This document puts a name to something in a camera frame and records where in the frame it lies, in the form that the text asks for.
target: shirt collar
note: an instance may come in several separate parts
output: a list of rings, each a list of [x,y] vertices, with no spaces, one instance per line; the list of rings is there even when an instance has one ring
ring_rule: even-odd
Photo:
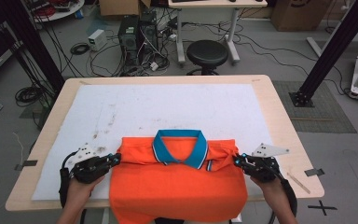
[[[208,152],[208,145],[205,137],[200,130],[158,130],[155,139],[153,140],[153,151],[156,159],[164,164],[171,162],[181,163],[174,158],[170,151],[165,146],[161,137],[197,137],[196,145],[193,148],[190,156],[183,161],[184,164],[199,169],[205,161]]]

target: gray floor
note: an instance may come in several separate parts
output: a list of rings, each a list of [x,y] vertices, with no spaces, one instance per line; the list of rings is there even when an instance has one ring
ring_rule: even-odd
[[[54,26],[57,37],[68,57],[70,56],[69,49],[74,44],[87,41],[90,30],[102,26],[104,29],[112,30],[116,35],[119,26],[117,21],[103,23],[97,22],[93,17],[86,17],[83,20],[69,17],[51,24]],[[248,35],[265,48],[294,49],[314,59],[316,56],[305,38],[312,36],[316,40],[322,41],[320,42],[322,44],[329,36],[324,31],[324,22],[317,31],[292,33],[276,32],[269,21],[239,21],[239,24],[243,26],[240,34]],[[202,27],[186,27],[185,30],[185,39],[197,40],[204,37],[218,39],[218,36],[212,35]],[[41,32],[41,34],[52,57],[58,62],[57,53],[48,36],[45,32]],[[243,37],[241,43],[245,42],[252,43]],[[314,65],[313,61],[293,52],[264,50],[253,43],[252,46],[257,52],[271,52],[280,62],[303,66],[308,72]],[[287,81],[303,81],[307,76],[299,68],[276,63],[271,56],[255,54],[249,45],[241,45],[237,48],[241,62],[235,66],[227,62],[218,67],[217,72],[221,75],[266,74],[272,80]],[[189,62],[184,67],[179,66],[175,62],[174,45],[169,46],[168,50],[171,66],[161,76],[181,76],[195,67]],[[98,56],[94,63],[113,72],[116,69],[119,55],[118,47],[111,48]],[[344,88],[349,87],[351,83],[357,55],[358,42],[352,42],[337,62],[337,68],[343,76],[342,86]],[[87,75],[87,58],[88,54],[85,54],[74,56],[72,60],[84,76]],[[63,75],[65,78],[74,76],[69,69],[66,69]],[[339,82],[339,74],[335,70],[331,71],[328,78],[335,80],[336,83]],[[8,212],[2,206],[20,174],[19,171],[14,170],[14,167],[26,160],[30,146],[39,135],[39,131],[31,119],[19,119],[23,108],[16,106],[14,100],[16,91],[29,85],[30,81],[14,58],[9,59],[0,68],[0,103],[4,105],[0,112],[0,223],[54,223],[60,213],[60,211],[14,213]],[[298,133],[313,166],[325,171],[325,175],[320,176],[325,195],[321,199],[299,200],[297,218],[299,223],[358,223],[358,101],[339,95],[333,83],[327,82],[327,85],[357,133]],[[20,138],[23,150],[14,133]],[[321,209],[308,208],[308,205],[319,205],[319,200],[325,206],[333,206],[337,210],[326,210],[325,216]],[[243,223],[267,223],[270,211],[265,203],[247,203],[242,214]],[[101,219],[102,210],[91,209],[86,223],[100,223]]]

